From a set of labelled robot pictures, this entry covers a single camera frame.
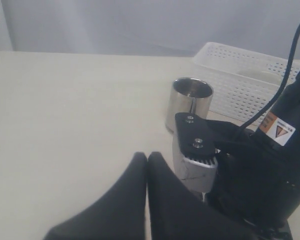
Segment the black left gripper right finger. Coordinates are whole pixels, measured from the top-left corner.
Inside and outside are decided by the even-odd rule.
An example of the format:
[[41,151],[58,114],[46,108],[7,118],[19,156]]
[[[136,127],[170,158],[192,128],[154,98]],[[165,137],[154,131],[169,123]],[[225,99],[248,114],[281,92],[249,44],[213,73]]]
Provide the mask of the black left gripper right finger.
[[154,240],[256,240],[257,236],[205,205],[170,169],[160,152],[147,163],[151,237]]

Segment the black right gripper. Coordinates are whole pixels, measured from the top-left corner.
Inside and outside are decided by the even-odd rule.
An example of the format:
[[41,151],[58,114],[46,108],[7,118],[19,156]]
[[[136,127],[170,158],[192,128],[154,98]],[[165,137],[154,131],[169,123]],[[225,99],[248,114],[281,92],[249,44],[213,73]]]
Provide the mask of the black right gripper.
[[300,125],[273,125],[272,136],[234,124],[205,124],[202,133],[219,149],[211,200],[263,240],[290,240],[288,218],[300,205]]

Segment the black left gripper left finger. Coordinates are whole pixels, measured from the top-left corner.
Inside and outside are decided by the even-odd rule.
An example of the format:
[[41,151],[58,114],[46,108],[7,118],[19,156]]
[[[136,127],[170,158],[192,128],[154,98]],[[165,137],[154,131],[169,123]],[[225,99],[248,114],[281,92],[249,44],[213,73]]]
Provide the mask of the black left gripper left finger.
[[52,227],[46,240],[144,240],[147,157],[133,155],[116,183],[95,203]]

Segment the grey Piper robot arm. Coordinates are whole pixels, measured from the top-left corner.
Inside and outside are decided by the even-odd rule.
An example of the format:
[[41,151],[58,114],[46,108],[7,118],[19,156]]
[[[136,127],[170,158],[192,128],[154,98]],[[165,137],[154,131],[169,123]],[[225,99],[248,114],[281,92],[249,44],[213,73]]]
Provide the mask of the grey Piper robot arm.
[[255,131],[175,115],[173,163],[137,152],[99,200],[48,240],[290,240],[300,205],[300,71],[282,83]]

